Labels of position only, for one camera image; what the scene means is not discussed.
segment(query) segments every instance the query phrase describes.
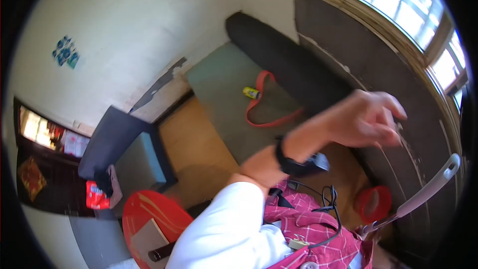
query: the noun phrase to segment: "wrist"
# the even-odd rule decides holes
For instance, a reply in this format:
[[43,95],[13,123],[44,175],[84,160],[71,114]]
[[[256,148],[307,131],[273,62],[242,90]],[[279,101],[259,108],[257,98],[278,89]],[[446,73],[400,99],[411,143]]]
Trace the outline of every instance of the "wrist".
[[330,142],[328,123],[323,117],[313,117],[291,131],[283,140],[284,156],[304,163]]

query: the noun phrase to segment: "red bucket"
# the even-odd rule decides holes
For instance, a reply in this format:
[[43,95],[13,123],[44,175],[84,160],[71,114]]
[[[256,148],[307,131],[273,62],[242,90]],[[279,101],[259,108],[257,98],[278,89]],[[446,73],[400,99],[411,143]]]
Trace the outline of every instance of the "red bucket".
[[354,203],[364,224],[386,218],[391,209],[390,190],[385,186],[377,186],[360,192]]

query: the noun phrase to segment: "white sleeve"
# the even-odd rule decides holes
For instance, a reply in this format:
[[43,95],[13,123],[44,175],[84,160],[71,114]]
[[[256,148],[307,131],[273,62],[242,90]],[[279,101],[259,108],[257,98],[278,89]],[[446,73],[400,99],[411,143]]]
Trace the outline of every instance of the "white sleeve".
[[263,212],[264,195],[258,186],[248,182],[228,185],[184,230],[166,267],[255,267],[255,245],[250,242],[256,242]]

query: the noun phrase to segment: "hand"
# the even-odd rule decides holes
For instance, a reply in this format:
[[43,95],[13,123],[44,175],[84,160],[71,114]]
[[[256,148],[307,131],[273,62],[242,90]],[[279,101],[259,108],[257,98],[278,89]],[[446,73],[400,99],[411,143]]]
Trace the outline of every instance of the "hand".
[[329,139],[349,147],[400,145],[393,116],[407,118],[394,96],[362,90],[317,115],[325,120]]

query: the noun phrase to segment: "red plaid shirt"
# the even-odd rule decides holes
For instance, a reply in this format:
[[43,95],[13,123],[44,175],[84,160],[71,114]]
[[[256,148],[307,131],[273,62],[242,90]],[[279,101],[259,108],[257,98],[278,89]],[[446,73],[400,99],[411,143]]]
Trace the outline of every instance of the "red plaid shirt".
[[[312,196],[296,192],[287,187],[285,181],[277,184],[275,188],[283,191],[282,196],[294,209],[279,207],[278,197],[270,197],[266,203],[264,221],[281,220],[281,230],[287,243],[297,238],[295,234],[303,236],[311,245],[335,235],[338,230],[335,218],[325,212],[311,212],[321,207]],[[362,241],[357,234],[342,227],[340,234],[330,242],[312,249],[307,246],[301,248],[269,268],[295,269],[306,262],[314,262],[319,268],[347,269],[352,259],[360,252],[363,257],[362,267],[370,269],[372,250],[372,241]]]

